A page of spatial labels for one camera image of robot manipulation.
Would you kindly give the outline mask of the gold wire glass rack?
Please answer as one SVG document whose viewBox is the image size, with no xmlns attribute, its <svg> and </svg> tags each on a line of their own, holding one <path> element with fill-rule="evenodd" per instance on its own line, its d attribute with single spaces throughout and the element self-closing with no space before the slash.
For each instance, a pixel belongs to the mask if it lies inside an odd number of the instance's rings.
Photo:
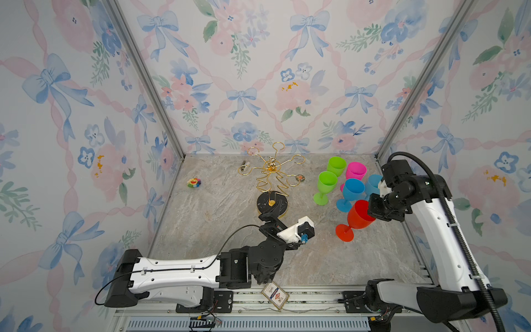
<svg viewBox="0 0 531 332">
<path fill-rule="evenodd" d="M 296 188 L 301 182 L 296 180 L 297 174 L 288 174 L 283 170 L 287 165 L 303 165 L 306 162 L 306 158 L 301 154 L 294 154 L 288 160 L 284 162 L 278 159 L 278 153 L 283 152 L 286 149 L 286 145 L 283 142 L 274 142 L 272 144 L 274 154 L 272 156 L 264 157 L 258 147 L 249 147 L 246 152 L 251 157 L 259 157 L 262 161 L 262 166 L 250 167 L 246 171 L 241 171 L 241 166 L 238 169 L 238 173 L 244 177 L 249 176 L 253 171 L 259 172 L 256 179 L 255 188 L 260 191 L 260 195 L 257 198 L 257 210 L 260 205 L 273 206 L 276 203 L 284 204 L 284 213 L 288 209 L 288 190 L 290 188 Z"/>
</svg>

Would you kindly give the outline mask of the red wine glass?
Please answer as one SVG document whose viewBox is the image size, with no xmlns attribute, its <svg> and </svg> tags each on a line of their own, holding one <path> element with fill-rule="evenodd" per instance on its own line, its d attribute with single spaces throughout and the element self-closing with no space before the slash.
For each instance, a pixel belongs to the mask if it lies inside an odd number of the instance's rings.
<svg viewBox="0 0 531 332">
<path fill-rule="evenodd" d="M 343 242 L 351 242 L 354 239 L 354 230 L 360 230 L 370 226 L 376 219 L 369 215 L 369 202 L 356 201 L 347 215 L 347 224 L 336 227 L 336 236 Z"/>
</svg>

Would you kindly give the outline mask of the lime green back wine glass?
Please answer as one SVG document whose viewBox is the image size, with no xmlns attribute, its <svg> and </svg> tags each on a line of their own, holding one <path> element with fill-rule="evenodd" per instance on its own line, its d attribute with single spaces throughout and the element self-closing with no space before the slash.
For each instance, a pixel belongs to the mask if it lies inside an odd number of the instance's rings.
<svg viewBox="0 0 531 332">
<path fill-rule="evenodd" d="M 325 206 L 329 202 L 327 194 L 333 192 L 337 181 L 337 176 L 330 171 L 324 171 L 319 174 L 317 182 L 318 193 L 313 196 L 313 200 L 318 206 Z"/>
</svg>

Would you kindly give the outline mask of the blue back wine glass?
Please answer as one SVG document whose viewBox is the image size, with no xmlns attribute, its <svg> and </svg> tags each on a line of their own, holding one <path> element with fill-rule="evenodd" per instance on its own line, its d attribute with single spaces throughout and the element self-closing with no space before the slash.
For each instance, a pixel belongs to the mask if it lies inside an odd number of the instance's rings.
<svg viewBox="0 0 531 332">
<path fill-rule="evenodd" d="M 354 201 L 365 198 L 365 184 L 356 178 L 348 179 L 342 190 L 343 198 L 336 203 L 337 209 L 341 212 L 348 213 Z"/>
</svg>

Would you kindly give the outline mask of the lime green wine glass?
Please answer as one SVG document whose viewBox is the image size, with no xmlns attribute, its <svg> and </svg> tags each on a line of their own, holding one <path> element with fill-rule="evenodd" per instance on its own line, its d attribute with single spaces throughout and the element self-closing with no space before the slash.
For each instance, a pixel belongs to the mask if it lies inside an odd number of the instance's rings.
<svg viewBox="0 0 531 332">
<path fill-rule="evenodd" d="M 318 206 L 325 206 L 329 202 L 327 194 L 333 192 L 337 181 L 337 176 L 330 171 L 324 171 L 319 174 L 317 182 L 318 193 L 313 196 L 313 200 Z"/>
<path fill-rule="evenodd" d="M 337 178 L 341 177 L 346 168 L 347 162 L 339 156 L 333 156 L 328 161 L 327 171 L 336 175 Z"/>
</svg>

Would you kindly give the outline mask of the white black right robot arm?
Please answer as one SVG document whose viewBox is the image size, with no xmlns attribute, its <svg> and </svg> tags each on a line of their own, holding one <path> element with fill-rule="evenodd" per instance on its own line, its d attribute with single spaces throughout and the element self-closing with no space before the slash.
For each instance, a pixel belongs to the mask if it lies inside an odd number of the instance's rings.
<svg viewBox="0 0 531 332">
<path fill-rule="evenodd" d="M 490 314 L 496 330 L 504 331 L 499 309 L 508 303 L 508 296 L 492 286 L 477 264 L 444 178 L 406 152 L 393 153 L 381 169 L 380 193 L 369 197 L 369 216 L 403 222 L 408 214 L 413 215 L 430 246 L 438 282 L 422 286 L 393 279 L 371 280 L 366 287 L 369 304 L 411 309 L 433 323 Z"/>
</svg>

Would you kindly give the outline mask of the magenta wine glass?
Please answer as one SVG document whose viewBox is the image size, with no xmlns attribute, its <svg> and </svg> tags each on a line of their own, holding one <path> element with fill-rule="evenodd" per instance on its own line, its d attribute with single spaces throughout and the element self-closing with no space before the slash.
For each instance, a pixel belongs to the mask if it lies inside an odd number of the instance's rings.
<svg viewBox="0 0 531 332">
<path fill-rule="evenodd" d="M 367 173 L 367 167 L 363 163 L 359 162 L 352 162 L 347 165 L 346 171 L 345 171 L 345 177 L 346 180 L 349 179 L 357 179 L 359 181 L 362 181 Z"/>
</svg>

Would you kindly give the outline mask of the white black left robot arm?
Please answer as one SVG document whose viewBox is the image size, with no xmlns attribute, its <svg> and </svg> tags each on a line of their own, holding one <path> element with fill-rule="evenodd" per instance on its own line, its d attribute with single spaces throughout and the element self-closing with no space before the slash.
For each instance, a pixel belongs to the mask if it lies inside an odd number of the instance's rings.
<svg viewBox="0 0 531 332">
<path fill-rule="evenodd" d="M 230 250 L 223 242 L 216 254 L 200 259 L 155 260 L 139 250 L 126 250 L 114 276 L 102 285 L 104 301 L 95 298 L 95 305 L 127 308 L 148 300 L 207 310 L 218 289 L 249 289 L 253 282 L 272 282 L 285 252 L 298 249 L 303 237 L 298 225 L 287 227 L 273 211 L 259 219 L 262 225 L 256 228 L 265 237 L 262 242 Z"/>
</svg>

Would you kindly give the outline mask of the light blue front wine glass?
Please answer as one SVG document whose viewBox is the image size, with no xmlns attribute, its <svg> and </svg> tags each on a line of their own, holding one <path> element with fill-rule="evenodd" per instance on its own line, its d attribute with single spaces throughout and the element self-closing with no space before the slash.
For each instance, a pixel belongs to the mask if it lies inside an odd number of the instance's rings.
<svg viewBox="0 0 531 332">
<path fill-rule="evenodd" d="M 372 174 L 365 183 L 365 200 L 369 201 L 372 194 L 380 195 L 379 185 L 382 181 L 382 176 L 379 174 Z"/>
</svg>

